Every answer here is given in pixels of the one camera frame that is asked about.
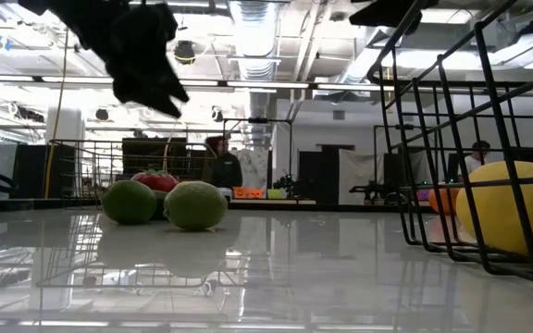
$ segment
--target orange box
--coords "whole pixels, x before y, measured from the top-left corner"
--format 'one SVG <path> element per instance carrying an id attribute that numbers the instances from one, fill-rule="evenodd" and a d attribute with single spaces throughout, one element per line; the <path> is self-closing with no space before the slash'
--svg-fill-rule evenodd
<path id="1" fill-rule="evenodd" d="M 263 191 L 261 189 L 246 189 L 246 195 L 248 199 L 261 199 Z"/>
<path id="2" fill-rule="evenodd" d="M 233 197 L 235 199 L 246 199 L 246 189 L 242 187 L 233 188 Z"/>

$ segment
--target lime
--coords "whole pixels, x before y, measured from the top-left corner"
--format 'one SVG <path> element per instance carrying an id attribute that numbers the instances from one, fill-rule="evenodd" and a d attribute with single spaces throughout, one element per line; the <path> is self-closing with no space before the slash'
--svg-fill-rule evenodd
<path id="1" fill-rule="evenodd" d="M 138 225 L 149 221 L 156 207 L 155 193 L 134 180 L 120 180 L 110 185 L 102 197 L 108 217 L 122 225 Z"/>
<path id="2" fill-rule="evenodd" d="M 178 228 L 200 231 L 216 226 L 228 210 L 219 190 L 202 181 L 178 184 L 164 201 L 164 216 Z"/>

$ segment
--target black shirt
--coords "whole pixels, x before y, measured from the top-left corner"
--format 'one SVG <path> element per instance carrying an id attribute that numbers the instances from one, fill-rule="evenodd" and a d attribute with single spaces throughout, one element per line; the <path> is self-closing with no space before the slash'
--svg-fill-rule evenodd
<path id="1" fill-rule="evenodd" d="M 242 185 L 242 168 L 238 158 L 230 153 L 218 157 L 212 167 L 211 183 L 219 188 L 233 188 Z"/>

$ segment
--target black door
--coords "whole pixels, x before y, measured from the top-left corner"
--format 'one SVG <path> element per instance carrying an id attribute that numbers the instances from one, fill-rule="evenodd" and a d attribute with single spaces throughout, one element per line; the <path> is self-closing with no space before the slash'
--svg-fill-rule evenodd
<path id="1" fill-rule="evenodd" d="M 321 177 L 320 166 L 322 153 L 320 152 L 300 152 L 299 159 L 299 181 L 302 197 L 322 201 L 322 190 L 319 183 Z"/>
<path id="2" fill-rule="evenodd" d="M 352 145 L 323 144 L 320 184 L 323 204 L 339 204 L 339 150 L 354 150 Z"/>

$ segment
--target person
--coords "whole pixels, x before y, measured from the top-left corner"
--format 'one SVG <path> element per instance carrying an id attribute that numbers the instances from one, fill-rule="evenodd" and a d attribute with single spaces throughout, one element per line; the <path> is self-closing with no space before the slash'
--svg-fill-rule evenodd
<path id="1" fill-rule="evenodd" d="M 474 142 L 472 145 L 472 154 L 468 155 L 464 162 L 466 164 L 466 171 L 468 172 L 468 175 L 481 167 L 489 154 L 490 144 L 484 140 L 481 140 L 479 142 Z M 460 182 L 464 181 L 462 179 L 462 169 L 458 167 L 458 180 Z"/>
<path id="2" fill-rule="evenodd" d="M 240 161 L 228 152 L 227 139 L 222 136 L 211 137 L 207 138 L 205 143 L 217 158 L 212 159 L 213 155 L 207 152 L 202 180 L 218 188 L 241 187 L 243 179 Z"/>

